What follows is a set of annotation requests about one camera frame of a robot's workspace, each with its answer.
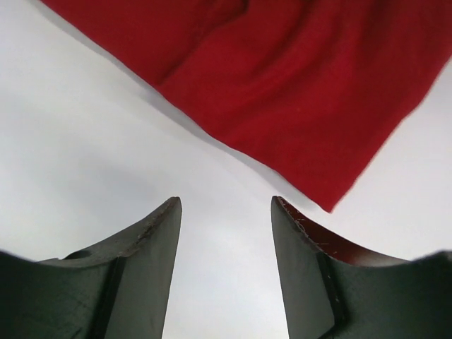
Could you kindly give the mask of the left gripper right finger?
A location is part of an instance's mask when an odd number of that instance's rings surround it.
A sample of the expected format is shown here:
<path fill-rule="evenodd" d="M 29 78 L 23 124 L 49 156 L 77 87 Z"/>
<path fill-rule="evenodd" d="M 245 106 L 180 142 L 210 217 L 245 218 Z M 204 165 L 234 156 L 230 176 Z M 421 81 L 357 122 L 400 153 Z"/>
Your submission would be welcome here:
<path fill-rule="evenodd" d="M 285 199 L 271 222 L 291 338 L 450 338 L 451 252 L 380 254 L 310 220 Z"/>

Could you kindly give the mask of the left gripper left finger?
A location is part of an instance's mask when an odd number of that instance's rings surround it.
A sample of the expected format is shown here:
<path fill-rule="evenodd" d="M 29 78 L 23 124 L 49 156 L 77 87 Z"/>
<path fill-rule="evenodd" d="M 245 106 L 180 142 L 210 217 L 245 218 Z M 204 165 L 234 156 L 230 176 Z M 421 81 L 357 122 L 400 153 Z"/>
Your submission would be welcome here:
<path fill-rule="evenodd" d="M 182 204 L 92 246 L 32 262 L 1 253 L 2 338 L 161 338 Z"/>

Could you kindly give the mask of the red t shirt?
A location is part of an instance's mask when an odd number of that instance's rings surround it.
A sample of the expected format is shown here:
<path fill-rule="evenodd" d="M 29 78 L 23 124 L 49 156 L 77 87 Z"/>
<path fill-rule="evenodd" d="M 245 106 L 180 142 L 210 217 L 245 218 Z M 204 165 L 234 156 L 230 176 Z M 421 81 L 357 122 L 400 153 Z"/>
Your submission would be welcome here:
<path fill-rule="evenodd" d="M 451 58 L 450 1 L 46 5 L 325 211 Z"/>

